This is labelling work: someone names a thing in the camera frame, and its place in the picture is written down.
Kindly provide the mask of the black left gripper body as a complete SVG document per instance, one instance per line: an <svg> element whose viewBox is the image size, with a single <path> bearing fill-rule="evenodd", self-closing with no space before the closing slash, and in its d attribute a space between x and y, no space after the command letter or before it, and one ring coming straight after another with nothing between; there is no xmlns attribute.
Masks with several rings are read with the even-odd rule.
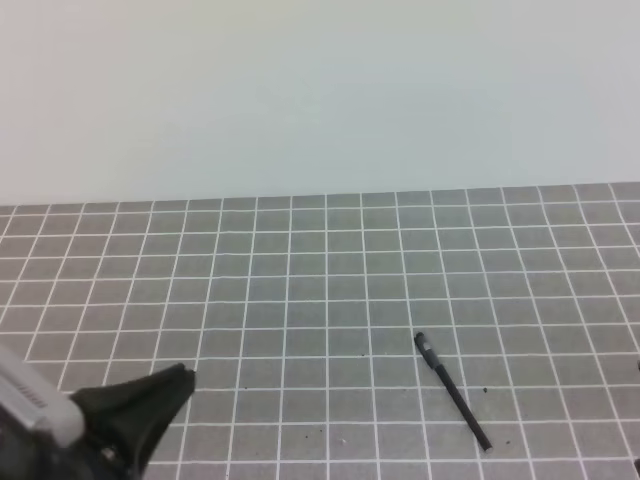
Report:
<svg viewBox="0 0 640 480"><path fill-rule="evenodd" d="M168 427L194 394L196 373L178 363L123 383L66 395L85 429L69 447L29 433L1 406L4 479L140 479Z"/></svg>

